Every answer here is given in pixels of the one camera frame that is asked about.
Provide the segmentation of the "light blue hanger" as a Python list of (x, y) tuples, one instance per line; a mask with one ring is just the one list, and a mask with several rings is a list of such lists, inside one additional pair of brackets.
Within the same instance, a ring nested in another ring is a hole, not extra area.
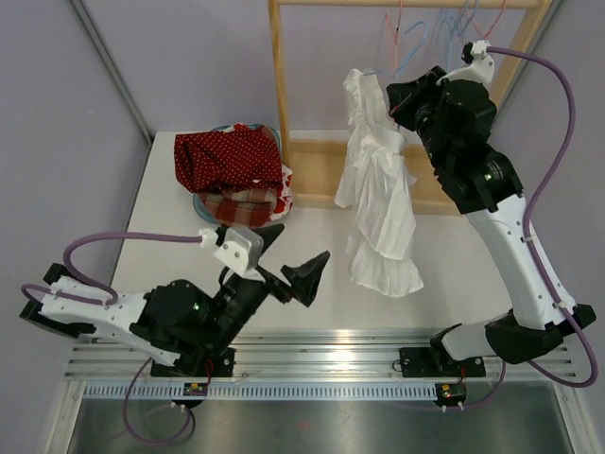
[(465, 1), (463, 3), (450, 28), (451, 39), (462, 38), (465, 35), (467, 28), (475, 18), (479, 5), (479, 0)]
[(444, 44), (444, 68), (450, 70), (452, 68), (452, 56), (454, 50), (455, 38), (462, 30), (462, 21), (465, 17), (468, 8), (468, 2), (465, 1), (458, 9), (442, 9), (440, 30), (445, 36)]
[(387, 70), (383, 70), (383, 69), (367, 68), (362, 71), (362, 74), (364, 76), (384, 76), (389, 80), (397, 80), (400, 76), (402, 76), (404, 71), (406, 70), (407, 66), (409, 65), (410, 61), (415, 57), (417, 52), (422, 48), (422, 46), (424, 45), (424, 43), (428, 37), (428, 24), (426, 23), (426, 21), (416, 22), (412, 26), (405, 29), (403, 32), (403, 35), (406, 36), (409, 33), (411, 33), (412, 31), (416, 30), (417, 28), (420, 28), (422, 30), (422, 32), (423, 32), (422, 36), (412, 46), (410, 51), (404, 57), (403, 61), (401, 63), (398, 63), (397, 66), (393, 70), (387, 71)]

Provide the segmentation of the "white ruffled garment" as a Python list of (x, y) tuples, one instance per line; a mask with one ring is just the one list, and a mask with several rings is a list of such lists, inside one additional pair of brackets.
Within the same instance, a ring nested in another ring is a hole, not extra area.
[(354, 212), (346, 244), (351, 279), (390, 298), (423, 288), (411, 258), (416, 219), (410, 186), (415, 183), (377, 76), (352, 69), (343, 81), (349, 138), (335, 204)]

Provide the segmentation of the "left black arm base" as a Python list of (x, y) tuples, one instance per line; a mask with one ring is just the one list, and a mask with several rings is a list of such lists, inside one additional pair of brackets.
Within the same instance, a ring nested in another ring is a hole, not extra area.
[(173, 366), (152, 362), (153, 377), (232, 377), (236, 351), (227, 348), (221, 355), (210, 355), (201, 350), (182, 355)]

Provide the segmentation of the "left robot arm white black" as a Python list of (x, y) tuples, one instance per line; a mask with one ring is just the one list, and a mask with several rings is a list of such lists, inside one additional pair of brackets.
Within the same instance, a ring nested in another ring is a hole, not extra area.
[[(284, 231), (278, 223), (259, 229), (204, 228), (194, 236), (111, 232), (80, 238), (53, 264), (42, 285), (23, 284), (27, 304), (22, 319), (66, 337), (117, 341), (143, 352), (155, 376), (212, 375), (232, 351), (231, 343), (260, 305), (273, 297), (282, 304), (315, 301), (329, 259), (323, 252), (299, 267), (282, 266), (275, 275), (259, 261)], [(146, 240), (194, 244), (211, 251), (222, 265), (219, 289), (209, 295), (177, 279), (135, 293), (120, 293), (79, 271), (73, 252), (104, 240)]]

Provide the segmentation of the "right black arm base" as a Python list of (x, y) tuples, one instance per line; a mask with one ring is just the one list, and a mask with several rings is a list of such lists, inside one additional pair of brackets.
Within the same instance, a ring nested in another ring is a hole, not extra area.
[(405, 378), (481, 378), (487, 375), (481, 357), (451, 359), (444, 351), (431, 347), (403, 347), (399, 361)]

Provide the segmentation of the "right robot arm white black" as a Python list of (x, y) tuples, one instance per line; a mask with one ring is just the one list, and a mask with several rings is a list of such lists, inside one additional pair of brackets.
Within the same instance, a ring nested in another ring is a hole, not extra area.
[(524, 217), (519, 177), (488, 142), (497, 109), (484, 84), (448, 79), (436, 66), (414, 81), (390, 84), (387, 95), (389, 116), (419, 135), (438, 183), (483, 240), (511, 302), (492, 321), (458, 323), (433, 337), (431, 368), (450, 375), (486, 356), (533, 363), (566, 337), (582, 336), (596, 314), (565, 292)]

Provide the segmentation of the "red plaid garment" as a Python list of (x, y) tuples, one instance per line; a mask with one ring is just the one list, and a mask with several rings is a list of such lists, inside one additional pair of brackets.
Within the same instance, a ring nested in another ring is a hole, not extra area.
[(201, 204), (220, 225), (262, 227), (270, 221), (278, 202), (274, 188), (253, 188), (220, 193), (202, 191), (197, 194)]

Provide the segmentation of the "dark red dotted garment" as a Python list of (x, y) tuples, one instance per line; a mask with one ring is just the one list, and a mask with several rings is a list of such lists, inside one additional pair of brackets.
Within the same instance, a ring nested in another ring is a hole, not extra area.
[(177, 181), (191, 193), (273, 188), (282, 182), (278, 145), (265, 126), (178, 134), (174, 167)]

